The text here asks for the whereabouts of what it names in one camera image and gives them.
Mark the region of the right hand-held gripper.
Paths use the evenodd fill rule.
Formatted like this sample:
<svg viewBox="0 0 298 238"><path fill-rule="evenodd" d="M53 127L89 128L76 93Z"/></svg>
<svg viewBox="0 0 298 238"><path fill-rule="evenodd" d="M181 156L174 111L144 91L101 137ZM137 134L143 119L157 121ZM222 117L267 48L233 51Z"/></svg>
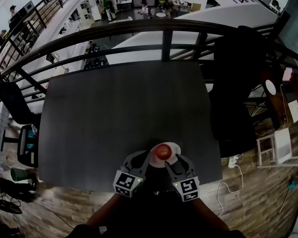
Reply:
<svg viewBox="0 0 298 238"><path fill-rule="evenodd" d="M173 188L183 202L199 198L199 178L195 175L193 162L183 155L177 155L177 159L181 164L180 172L176 171L176 169L167 161L164 162L164 166L168 171L171 180L178 180L172 182ZM182 175L185 176L186 179L180 180Z"/></svg>

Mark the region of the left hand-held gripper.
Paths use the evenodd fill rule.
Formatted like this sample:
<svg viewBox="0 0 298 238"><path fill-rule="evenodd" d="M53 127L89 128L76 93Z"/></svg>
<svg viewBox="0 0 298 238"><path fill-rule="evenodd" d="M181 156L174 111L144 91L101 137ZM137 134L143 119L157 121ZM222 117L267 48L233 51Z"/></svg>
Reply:
<svg viewBox="0 0 298 238"><path fill-rule="evenodd" d="M128 155L116 172L113 188L116 194L135 196L146 180L146 171L151 159L150 150L141 150Z"/></svg>

